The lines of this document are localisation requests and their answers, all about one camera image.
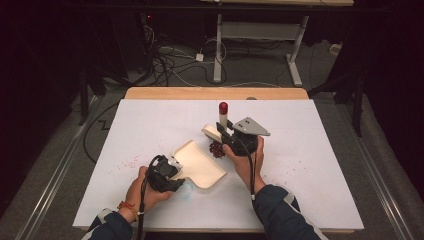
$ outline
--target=red marker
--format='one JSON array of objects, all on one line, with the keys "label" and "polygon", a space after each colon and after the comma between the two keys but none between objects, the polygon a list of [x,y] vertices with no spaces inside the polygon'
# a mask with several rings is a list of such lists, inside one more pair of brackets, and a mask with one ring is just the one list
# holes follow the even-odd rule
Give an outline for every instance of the red marker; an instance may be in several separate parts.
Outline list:
[{"label": "red marker", "polygon": [[219,104],[219,124],[221,124],[225,130],[227,130],[227,115],[228,115],[228,104],[221,102]]}]

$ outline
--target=white desk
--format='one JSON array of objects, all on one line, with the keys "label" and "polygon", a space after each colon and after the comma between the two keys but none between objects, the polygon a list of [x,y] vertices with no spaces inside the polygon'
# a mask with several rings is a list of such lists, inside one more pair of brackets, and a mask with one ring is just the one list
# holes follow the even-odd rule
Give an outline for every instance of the white desk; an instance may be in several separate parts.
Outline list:
[{"label": "white desk", "polygon": [[[353,0],[221,0],[218,4],[241,3],[241,4],[276,4],[276,5],[323,5],[323,6],[352,6]],[[296,57],[302,43],[303,34],[306,30],[309,16],[303,16],[300,24],[282,23],[251,23],[251,22],[227,22],[222,21],[222,14],[218,14],[216,53],[214,66],[214,82],[221,82],[222,75],[222,38],[247,38],[247,39],[270,39],[270,40],[294,40],[293,50],[286,54],[287,65],[290,70],[293,83],[296,87],[302,86],[302,80],[296,67]]]},{"label": "white desk", "polygon": [[[227,88],[222,92],[238,90]],[[250,116],[271,132],[270,137],[265,137],[262,170],[267,183],[292,190],[302,212],[323,231],[363,229],[312,100],[226,101],[230,120]],[[169,156],[190,139],[209,153],[210,140],[200,130],[217,121],[219,102],[122,100],[73,226],[87,227],[103,208],[116,209],[138,167],[147,165],[154,156]],[[231,162],[226,158],[216,162],[227,171],[216,185],[202,190],[187,180],[170,200],[146,214],[145,230],[263,231],[249,192]]]}]

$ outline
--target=small dark object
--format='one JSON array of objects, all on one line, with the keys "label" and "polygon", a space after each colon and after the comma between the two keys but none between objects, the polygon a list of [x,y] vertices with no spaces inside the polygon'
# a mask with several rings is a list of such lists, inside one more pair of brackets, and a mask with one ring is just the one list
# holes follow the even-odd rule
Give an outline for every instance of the small dark object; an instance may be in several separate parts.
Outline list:
[{"label": "small dark object", "polygon": [[222,143],[215,140],[209,145],[209,151],[215,158],[222,158],[225,156],[224,150],[222,149]]}]

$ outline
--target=person's right hand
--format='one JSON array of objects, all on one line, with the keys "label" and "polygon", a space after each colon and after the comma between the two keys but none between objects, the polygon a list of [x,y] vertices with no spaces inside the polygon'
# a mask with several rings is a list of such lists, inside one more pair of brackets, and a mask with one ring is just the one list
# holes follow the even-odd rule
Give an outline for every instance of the person's right hand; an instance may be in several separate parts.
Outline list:
[{"label": "person's right hand", "polygon": [[[233,161],[234,168],[237,174],[240,176],[241,180],[243,180],[247,189],[249,189],[250,191],[249,158],[247,156],[245,157],[236,156],[233,150],[231,150],[230,146],[228,146],[227,144],[224,144],[222,146],[222,149],[224,150],[225,155],[227,155],[228,158]],[[253,160],[253,165],[256,166],[254,191],[255,193],[257,193],[260,189],[262,189],[266,185],[261,177],[261,169],[262,169],[262,164],[264,161],[264,138],[263,137],[258,136],[258,149],[256,150],[256,152],[252,153],[250,156]]]}]

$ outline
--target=red cap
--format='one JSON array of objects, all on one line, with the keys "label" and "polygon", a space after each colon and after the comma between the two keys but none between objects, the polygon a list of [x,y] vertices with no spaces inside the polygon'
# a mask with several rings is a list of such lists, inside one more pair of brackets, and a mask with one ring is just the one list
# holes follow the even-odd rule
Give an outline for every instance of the red cap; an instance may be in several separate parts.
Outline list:
[{"label": "red cap", "polygon": [[219,114],[225,115],[228,113],[228,104],[226,102],[221,102],[219,104]]}]

